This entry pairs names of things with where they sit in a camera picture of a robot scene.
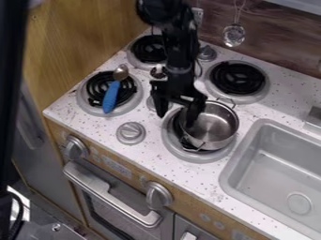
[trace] sink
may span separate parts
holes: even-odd
[[[321,142],[271,120],[255,122],[220,175],[222,189],[321,239]]]

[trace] countertop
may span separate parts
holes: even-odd
[[[165,148],[161,141],[162,119],[145,105],[149,96],[149,73],[134,68],[128,63],[126,48],[98,67],[88,77],[99,71],[114,70],[119,64],[126,63],[130,68],[130,74],[141,80],[144,87],[144,97],[138,107],[125,115],[113,118],[89,115],[77,105],[74,91],[79,85],[77,84],[43,113],[55,123],[80,133],[88,140],[103,146],[106,150],[123,157],[139,168],[159,176],[176,188],[181,188],[200,201],[219,209],[225,215],[250,226],[267,237],[285,240],[310,239],[224,193],[219,184],[219,175],[237,145],[258,119],[272,119],[321,140],[321,136],[303,129],[304,119],[311,107],[321,104],[321,81],[240,53],[217,46],[213,47],[218,52],[218,58],[214,62],[202,63],[204,71],[220,61],[242,60],[263,69],[271,83],[269,93],[263,100],[249,105],[236,106],[235,111],[240,120],[237,144],[227,157],[216,162],[189,163],[173,156]],[[206,93],[204,75],[205,73],[196,85]],[[209,99],[215,99],[211,95],[208,96]],[[144,125],[147,134],[143,142],[134,146],[126,146],[116,139],[115,131],[120,125],[132,121]]]

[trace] blue spatula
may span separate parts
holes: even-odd
[[[104,113],[110,113],[115,108],[115,103],[120,88],[120,82],[129,77],[129,68],[125,65],[119,65],[113,73],[114,81],[109,85],[105,97],[102,101],[102,110]]]

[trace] metal ring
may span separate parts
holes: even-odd
[[[234,108],[236,107],[236,105],[237,105],[231,98],[227,98],[227,97],[218,97],[218,98],[216,98],[216,100],[217,100],[217,101],[220,101],[220,100],[229,100],[229,101],[233,104],[233,106],[232,106],[231,109],[234,109]]]

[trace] silver pot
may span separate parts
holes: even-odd
[[[184,132],[183,138],[197,150],[219,150],[227,146],[236,136],[239,120],[233,107],[219,101],[207,101],[192,127],[186,127],[187,108],[179,115],[179,125]]]

